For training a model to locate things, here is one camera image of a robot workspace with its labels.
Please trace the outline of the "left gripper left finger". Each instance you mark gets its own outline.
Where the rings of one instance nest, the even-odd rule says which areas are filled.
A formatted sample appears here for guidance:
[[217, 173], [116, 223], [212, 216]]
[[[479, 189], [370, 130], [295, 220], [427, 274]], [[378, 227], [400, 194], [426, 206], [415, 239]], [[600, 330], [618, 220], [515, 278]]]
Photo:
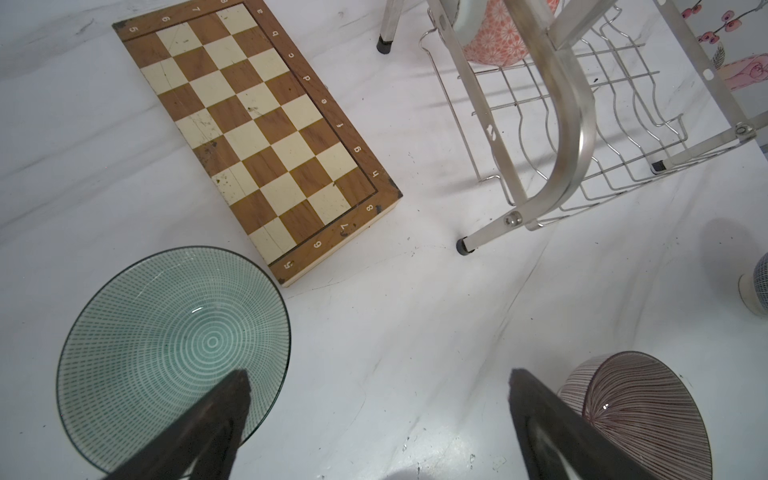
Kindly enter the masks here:
[[227, 479], [250, 408], [247, 372], [234, 370], [159, 434], [111, 472], [109, 479]]

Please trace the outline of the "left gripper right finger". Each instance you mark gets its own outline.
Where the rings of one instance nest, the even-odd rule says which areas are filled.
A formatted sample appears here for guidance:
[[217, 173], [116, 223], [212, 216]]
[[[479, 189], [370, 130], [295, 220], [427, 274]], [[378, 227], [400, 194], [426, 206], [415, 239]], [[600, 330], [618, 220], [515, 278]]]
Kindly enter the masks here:
[[508, 403], [531, 479], [651, 479], [526, 369], [509, 378]]

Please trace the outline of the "pink striped bowl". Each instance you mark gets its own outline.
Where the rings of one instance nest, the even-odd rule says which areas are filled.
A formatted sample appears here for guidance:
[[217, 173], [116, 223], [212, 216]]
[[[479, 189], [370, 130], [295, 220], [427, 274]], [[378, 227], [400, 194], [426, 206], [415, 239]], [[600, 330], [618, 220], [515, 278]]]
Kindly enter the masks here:
[[558, 397], [654, 477], [713, 477], [700, 411], [657, 358], [639, 351], [593, 357], [570, 373]]

